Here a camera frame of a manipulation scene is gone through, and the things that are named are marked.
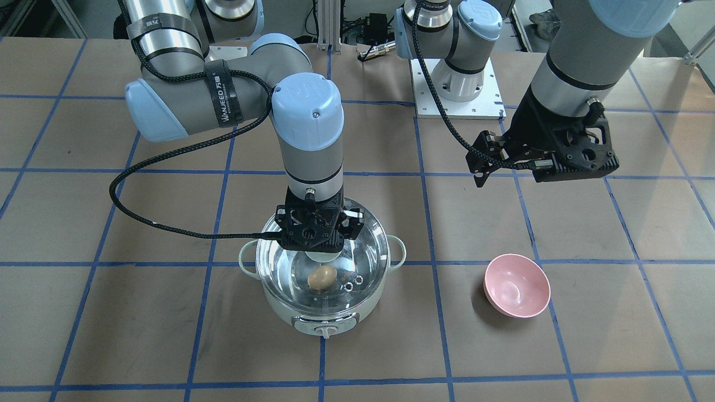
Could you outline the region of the black lid-side gripper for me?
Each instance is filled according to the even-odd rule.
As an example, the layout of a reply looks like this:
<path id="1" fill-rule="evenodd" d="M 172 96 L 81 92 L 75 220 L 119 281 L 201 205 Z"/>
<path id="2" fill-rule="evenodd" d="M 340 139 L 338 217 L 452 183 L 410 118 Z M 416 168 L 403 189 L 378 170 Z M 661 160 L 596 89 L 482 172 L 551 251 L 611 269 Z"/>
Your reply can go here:
<path id="1" fill-rule="evenodd" d="M 275 214 L 275 240 L 285 250 L 341 252 L 345 240 L 357 239 L 364 227 L 364 210 L 347 209 L 344 201 L 343 190 L 320 202 L 312 193 L 301 199 L 287 190 Z"/>

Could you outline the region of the egg-side arm base plate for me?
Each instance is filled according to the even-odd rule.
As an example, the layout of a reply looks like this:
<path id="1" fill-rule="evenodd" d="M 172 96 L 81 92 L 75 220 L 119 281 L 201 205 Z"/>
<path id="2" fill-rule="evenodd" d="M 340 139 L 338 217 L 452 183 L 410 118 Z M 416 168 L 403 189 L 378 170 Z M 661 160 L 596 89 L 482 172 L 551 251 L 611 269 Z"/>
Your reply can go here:
<path id="1" fill-rule="evenodd" d="M 481 72 L 472 75 L 453 71 L 440 59 L 426 59 L 426 66 L 449 118 L 500 119 L 507 116 L 491 59 L 486 61 Z M 411 73 L 417 117 L 440 118 L 416 59 L 411 60 Z"/>

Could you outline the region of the lid-side arm base plate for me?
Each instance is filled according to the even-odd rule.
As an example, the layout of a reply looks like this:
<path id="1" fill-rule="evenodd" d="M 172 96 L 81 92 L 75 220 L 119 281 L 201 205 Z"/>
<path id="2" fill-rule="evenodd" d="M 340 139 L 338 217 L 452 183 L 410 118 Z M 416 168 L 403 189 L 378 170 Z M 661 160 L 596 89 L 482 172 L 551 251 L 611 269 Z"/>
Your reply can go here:
<path id="1" fill-rule="evenodd" d="M 206 61 L 215 61 L 219 59 L 232 60 L 247 56 L 248 48 L 245 46 L 209 46 Z"/>

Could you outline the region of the black egg-side gripper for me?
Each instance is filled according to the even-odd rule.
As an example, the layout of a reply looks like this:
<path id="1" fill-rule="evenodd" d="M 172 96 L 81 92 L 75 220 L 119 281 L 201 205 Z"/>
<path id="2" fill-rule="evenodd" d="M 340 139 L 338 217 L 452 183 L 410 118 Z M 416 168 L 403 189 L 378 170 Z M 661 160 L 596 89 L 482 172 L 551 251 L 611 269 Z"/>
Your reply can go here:
<path id="1" fill-rule="evenodd" d="M 619 168 L 611 146 L 605 107 L 600 99 L 585 102 L 582 117 L 549 111 L 528 90 L 503 134 L 483 130 L 471 145 L 466 162 L 475 185 L 482 188 L 496 170 L 528 165 L 537 183 L 602 178 Z"/>

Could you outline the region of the lid-side silver robot arm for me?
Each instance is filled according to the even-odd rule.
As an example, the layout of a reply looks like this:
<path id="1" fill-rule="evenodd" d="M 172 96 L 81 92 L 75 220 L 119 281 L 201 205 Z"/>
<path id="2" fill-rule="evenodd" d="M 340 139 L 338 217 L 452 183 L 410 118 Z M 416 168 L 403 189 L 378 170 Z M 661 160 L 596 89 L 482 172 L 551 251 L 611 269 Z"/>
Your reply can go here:
<path id="1" fill-rule="evenodd" d="M 125 99 L 140 134 L 162 142 L 215 129 L 228 133 L 148 158 L 109 185 L 116 208 L 161 231 L 202 239 L 275 240 L 285 250 L 338 253 L 364 227 L 364 214 L 343 198 L 344 112 L 333 81 L 282 33 L 258 34 L 259 1 L 120 1 L 141 77 Z M 201 233 L 166 226 L 130 211 L 118 186 L 143 168 L 220 144 L 269 119 L 288 190 L 272 232 Z"/>

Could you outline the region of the egg-side silver robot arm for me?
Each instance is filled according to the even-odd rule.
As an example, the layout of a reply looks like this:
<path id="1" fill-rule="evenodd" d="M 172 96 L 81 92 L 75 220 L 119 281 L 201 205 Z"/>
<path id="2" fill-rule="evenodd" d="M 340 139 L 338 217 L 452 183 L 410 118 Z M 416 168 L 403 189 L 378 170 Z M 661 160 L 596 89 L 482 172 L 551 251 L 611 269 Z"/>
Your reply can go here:
<path id="1" fill-rule="evenodd" d="M 440 117 L 466 150 L 483 186 L 496 170 L 528 170 L 535 181 L 602 178 L 618 170 L 604 100 L 671 21 L 677 1 L 554 1 L 561 25 L 503 135 L 470 144 L 444 101 L 465 103 L 483 87 L 502 17 L 486 1 L 406 1 L 395 12 L 397 53 L 417 60 Z"/>

